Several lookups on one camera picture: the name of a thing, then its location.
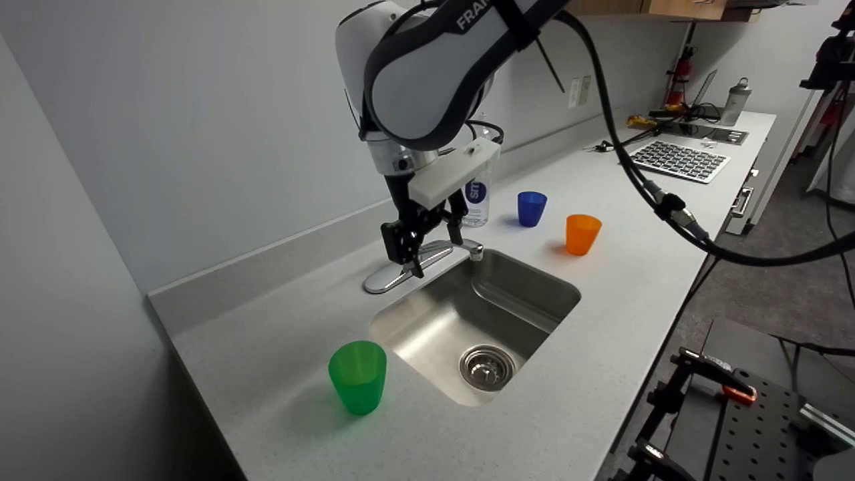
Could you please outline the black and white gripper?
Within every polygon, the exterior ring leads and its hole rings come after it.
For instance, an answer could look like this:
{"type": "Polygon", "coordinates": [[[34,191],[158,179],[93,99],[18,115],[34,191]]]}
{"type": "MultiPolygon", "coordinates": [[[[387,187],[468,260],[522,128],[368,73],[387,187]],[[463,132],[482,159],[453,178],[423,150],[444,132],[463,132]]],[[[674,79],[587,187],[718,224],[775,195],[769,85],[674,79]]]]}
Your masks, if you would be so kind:
{"type": "Polygon", "coordinates": [[[411,154],[396,148],[396,166],[387,174],[397,222],[381,224],[387,260],[423,279],[420,246],[439,222],[447,222],[449,240],[463,246],[463,219],[468,218],[465,186],[486,172],[499,155],[495,140],[472,140],[463,148],[411,154]]]}

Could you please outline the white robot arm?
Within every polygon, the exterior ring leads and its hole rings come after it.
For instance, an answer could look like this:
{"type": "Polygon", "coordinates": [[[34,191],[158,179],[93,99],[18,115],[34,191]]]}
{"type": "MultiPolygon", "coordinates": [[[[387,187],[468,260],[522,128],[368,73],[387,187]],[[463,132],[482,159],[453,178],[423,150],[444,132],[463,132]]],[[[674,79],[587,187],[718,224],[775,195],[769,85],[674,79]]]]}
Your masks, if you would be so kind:
{"type": "Polygon", "coordinates": [[[357,140],[385,178],[396,222],[380,228],[385,254],[411,277],[423,273],[424,236],[447,224],[463,246],[468,203],[463,187],[499,150],[472,140],[452,142],[479,109],[491,75],[570,0],[368,0],[335,31],[344,93],[357,140]]]}

